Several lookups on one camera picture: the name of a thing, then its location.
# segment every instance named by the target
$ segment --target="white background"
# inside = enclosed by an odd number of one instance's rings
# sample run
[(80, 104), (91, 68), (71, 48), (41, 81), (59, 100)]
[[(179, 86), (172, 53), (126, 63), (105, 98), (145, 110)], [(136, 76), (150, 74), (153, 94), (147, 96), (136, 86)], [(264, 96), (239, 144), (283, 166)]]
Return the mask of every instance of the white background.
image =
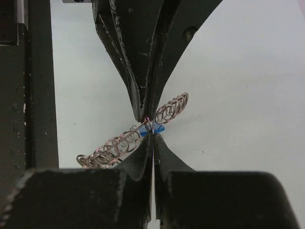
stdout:
[[(76, 168), (78, 154), (135, 121), (91, 4), (51, 0), (51, 16), (60, 167)], [(168, 147), (196, 170), (273, 173), (305, 229), (305, 20), (297, 0), (224, 0), (160, 105), (183, 92), (188, 106), (163, 132)], [(149, 227), (159, 228), (152, 217)]]

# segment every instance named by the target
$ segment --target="spring coil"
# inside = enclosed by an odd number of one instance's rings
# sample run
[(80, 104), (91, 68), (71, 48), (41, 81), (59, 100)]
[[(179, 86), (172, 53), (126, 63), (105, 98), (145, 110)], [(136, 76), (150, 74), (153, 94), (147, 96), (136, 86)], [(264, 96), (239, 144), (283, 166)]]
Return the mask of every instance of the spring coil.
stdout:
[[(156, 112), (154, 121), (163, 125), (170, 122), (186, 107), (189, 99), (188, 93), (183, 93), (161, 106)], [(115, 163), (122, 162), (120, 157), (134, 151), (140, 144), (142, 137), (139, 133), (141, 127), (152, 129), (148, 117), (140, 125), (133, 125), (129, 131), (125, 131), (118, 137), (110, 138), (104, 145), (98, 147), (91, 155), (78, 155), (77, 162), (86, 169), (110, 168)]]

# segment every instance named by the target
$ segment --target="wire coil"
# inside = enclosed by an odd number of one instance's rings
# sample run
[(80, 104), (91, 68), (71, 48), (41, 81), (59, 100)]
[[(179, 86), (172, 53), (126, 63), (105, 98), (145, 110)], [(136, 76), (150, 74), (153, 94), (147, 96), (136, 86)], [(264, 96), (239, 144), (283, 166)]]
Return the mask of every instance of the wire coil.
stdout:
[[(185, 109), (188, 99), (188, 93), (173, 98), (158, 109), (154, 121), (160, 125), (170, 122)], [(143, 126), (147, 131), (153, 130), (151, 121), (147, 117), (140, 126), (133, 125), (130, 130), (123, 132), (118, 137), (110, 138), (91, 155), (78, 155), (77, 162), (86, 169), (110, 168), (115, 163), (119, 164), (122, 162), (120, 157), (133, 152), (139, 146), (142, 140), (139, 130)]]

